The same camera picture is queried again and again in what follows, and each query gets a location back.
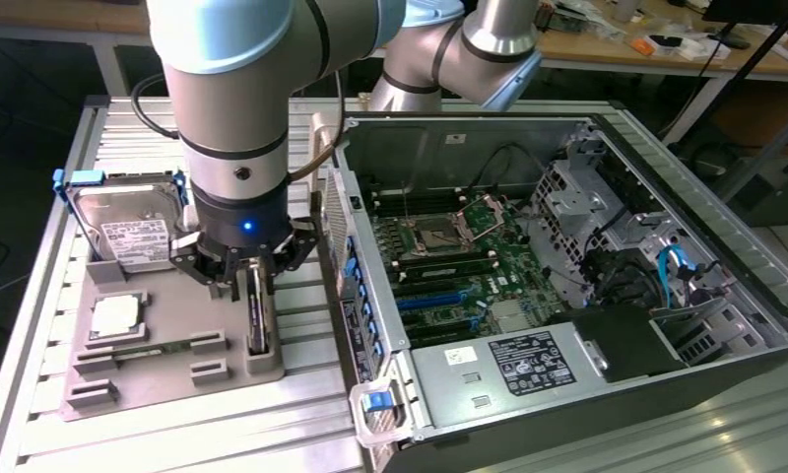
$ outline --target workbench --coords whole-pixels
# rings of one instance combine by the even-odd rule
[[[632,143],[652,142],[639,121],[606,102],[522,101],[512,110],[548,112],[555,106],[566,110],[568,104],[578,113],[599,113],[622,133],[631,134]],[[362,106],[359,101],[348,102],[348,109]],[[145,99],[143,107],[161,126],[175,127],[168,100]],[[312,114],[335,113],[336,109],[335,100],[291,101],[291,169],[308,161]],[[444,109],[476,111],[478,107],[446,101]],[[659,144],[651,148],[642,145],[638,150],[664,152]],[[144,127],[127,99],[89,102],[65,168],[187,171],[180,144]],[[308,214],[313,186],[311,177],[291,188],[291,214],[296,217]],[[362,471],[320,256],[313,253],[300,270],[276,282],[287,364],[281,380],[64,422],[57,408],[87,257],[84,236],[56,200],[0,371],[0,472]],[[783,468],[788,468],[788,364],[688,411],[480,471],[732,472]]]
[[[611,18],[612,6],[604,0],[592,0],[603,11],[604,19],[628,34],[642,29],[636,24],[619,24]],[[686,8],[678,8],[664,0],[646,0],[643,8],[658,17],[682,21],[688,19],[695,29],[706,24]],[[736,29],[751,43],[747,50],[734,50],[724,61],[715,61],[706,77],[711,78],[690,107],[671,127],[663,142],[678,141],[702,115],[710,102],[734,78],[763,42],[760,34]],[[93,0],[0,0],[0,37],[65,41],[93,47],[108,93],[125,96],[129,84],[125,79],[117,46],[151,46],[148,38],[148,15],[145,5],[113,5]],[[619,41],[600,39],[595,34],[567,34],[550,31],[542,34],[538,48],[543,52],[542,67],[639,74],[696,76],[703,61],[687,61],[680,56],[647,57]],[[383,57],[379,50],[375,57]],[[788,61],[770,52],[748,78],[758,81],[788,82]]]

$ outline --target computer monitor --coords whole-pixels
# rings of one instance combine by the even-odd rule
[[[704,20],[774,25],[788,15],[788,0],[712,0]]]

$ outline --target hard drive label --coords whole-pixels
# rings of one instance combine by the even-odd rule
[[[575,382],[570,365],[548,331],[490,342],[490,350],[508,391],[515,396]]]
[[[163,220],[103,224],[103,232],[124,266],[169,259],[169,233]]]

